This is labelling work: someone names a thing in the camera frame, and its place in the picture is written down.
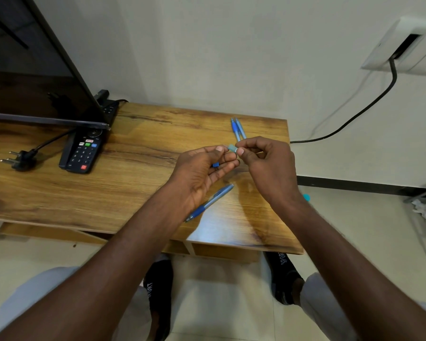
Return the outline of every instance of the crumpled white paper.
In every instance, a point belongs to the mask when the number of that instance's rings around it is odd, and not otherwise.
[[[412,201],[412,205],[415,206],[413,210],[415,213],[420,213],[423,218],[426,219],[426,203],[422,203],[420,200]]]

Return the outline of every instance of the switch plate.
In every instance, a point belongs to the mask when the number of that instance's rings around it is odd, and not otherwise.
[[[362,69],[389,71],[388,59],[410,34],[418,37],[408,49],[395,60],[398,73],[426,75],[426,19],[402,17],[386,32]]]

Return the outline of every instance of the wooden tabletop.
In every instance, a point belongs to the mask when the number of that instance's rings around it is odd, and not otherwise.
[[[0,163],[0,220],[115,233],[169,178],[180,153],[212,144],[234,144],[231,114],[126,103],[90,174],[58,167],[65,139],[43,148],[34,170],[16,172]],[[248,137],[289,141],[286,120],[243,116]],[[0,159],[29,150],[60,128],[0,123]],[[200,217],[183,223],[174,240],[272,250],[303,249],[272,211],[242,163],[215,183],[235,188]]]

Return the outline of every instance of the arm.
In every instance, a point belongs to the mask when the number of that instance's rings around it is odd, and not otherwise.
[[[291,229],[365,340],[426,340],[426,311],[407,297],[303,199],[287,143],[236,144],[262,196]]]
[[[169,181],[85,265],[1,331],[0,340],[110,340],[171,235],[210,186],[239,165],[235,153],[225,152],[211,146],[182,153]]]

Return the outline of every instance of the black television screen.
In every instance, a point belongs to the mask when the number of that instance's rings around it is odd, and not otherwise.
[[[0,119],[108,127],[33,0],[0,0]]]

